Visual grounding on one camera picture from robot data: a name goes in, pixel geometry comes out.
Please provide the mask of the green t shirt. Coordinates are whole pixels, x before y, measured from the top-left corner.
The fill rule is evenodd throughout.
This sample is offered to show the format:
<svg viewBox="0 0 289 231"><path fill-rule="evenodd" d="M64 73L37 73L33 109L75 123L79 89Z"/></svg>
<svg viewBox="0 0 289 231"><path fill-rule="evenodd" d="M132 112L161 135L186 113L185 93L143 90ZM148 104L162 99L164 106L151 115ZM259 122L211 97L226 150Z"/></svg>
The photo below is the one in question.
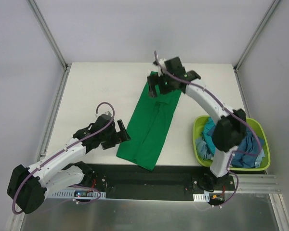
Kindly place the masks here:
<svg viewBox="0 0 289 231"><path fill-rule="evenodd" d="M128 123L130 141L120 144L116 156L152 171L165 143L181 91L148 96L145 84Z"/></svg>

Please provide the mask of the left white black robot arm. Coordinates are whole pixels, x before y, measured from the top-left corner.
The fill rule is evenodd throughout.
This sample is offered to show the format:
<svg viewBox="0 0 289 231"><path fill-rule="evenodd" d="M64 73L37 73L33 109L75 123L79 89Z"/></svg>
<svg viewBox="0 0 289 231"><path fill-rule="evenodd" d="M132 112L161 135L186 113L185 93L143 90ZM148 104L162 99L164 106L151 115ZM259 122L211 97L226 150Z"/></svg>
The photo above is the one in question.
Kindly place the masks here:
<svg viewBox="0 0 289 231"><path fill-rule="evenodd" d="M7 188L13 200L12 212L30 214L48 196L66 187L94 190L96 176L80 158L99 146L106 150L130 140L121 120L115 122L107 114L98 116L95 122L76 131L59 151L27 167L14 168Z"/></svg>

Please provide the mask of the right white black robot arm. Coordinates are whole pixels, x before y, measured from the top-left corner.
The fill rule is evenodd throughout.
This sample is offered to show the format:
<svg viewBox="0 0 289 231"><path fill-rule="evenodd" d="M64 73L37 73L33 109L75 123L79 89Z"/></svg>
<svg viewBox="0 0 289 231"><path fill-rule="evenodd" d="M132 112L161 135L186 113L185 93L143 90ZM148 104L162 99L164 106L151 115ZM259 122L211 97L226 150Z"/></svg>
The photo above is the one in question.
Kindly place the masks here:
<svg viewBox="0 0 289 231"><path fill-rule="evenodd" d="M224 185L223 176L228 173L230 156L237 150L246 135L246 114L243 109L235 110L218 99L194 70L186 71L179 57L159 59L153 62L158 73L147 77L148 95L168 94L179 90L197 102L212 118L215 130L212 141L217 151L214 155L207 184L213 190Z"/></svg>

